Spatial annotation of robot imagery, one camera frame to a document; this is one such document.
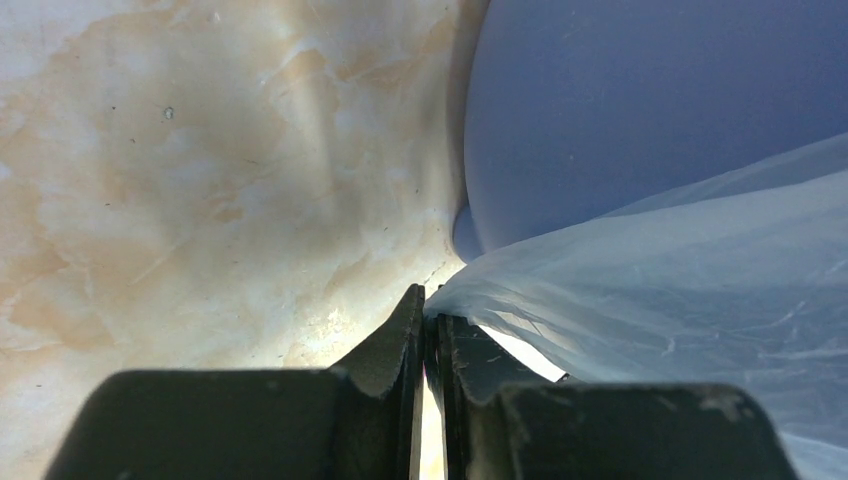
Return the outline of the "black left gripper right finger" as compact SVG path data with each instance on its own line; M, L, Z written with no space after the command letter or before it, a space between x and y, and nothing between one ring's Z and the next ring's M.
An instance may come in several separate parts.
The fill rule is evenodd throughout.
M763 409L721 384L550 381L481 328L426 322L449 479L792 479Z

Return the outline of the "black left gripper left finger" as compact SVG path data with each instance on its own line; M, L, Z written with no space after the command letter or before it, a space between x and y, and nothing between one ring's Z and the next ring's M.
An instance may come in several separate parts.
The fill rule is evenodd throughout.
M50 479L415 479L423 304L323 369L126 370L87 398Z

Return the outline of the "light blue plastic trash bag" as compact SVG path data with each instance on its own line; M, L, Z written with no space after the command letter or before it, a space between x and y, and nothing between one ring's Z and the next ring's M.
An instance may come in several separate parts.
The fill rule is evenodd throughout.
M847 138L485 254L426 302L585 382L729 383L805 479L847 475Z

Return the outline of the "blue plastic trash bin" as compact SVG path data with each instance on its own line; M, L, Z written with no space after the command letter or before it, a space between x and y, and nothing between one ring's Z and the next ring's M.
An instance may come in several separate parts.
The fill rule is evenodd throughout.
M843 1L493 1L453 244L470 262L846 130Z

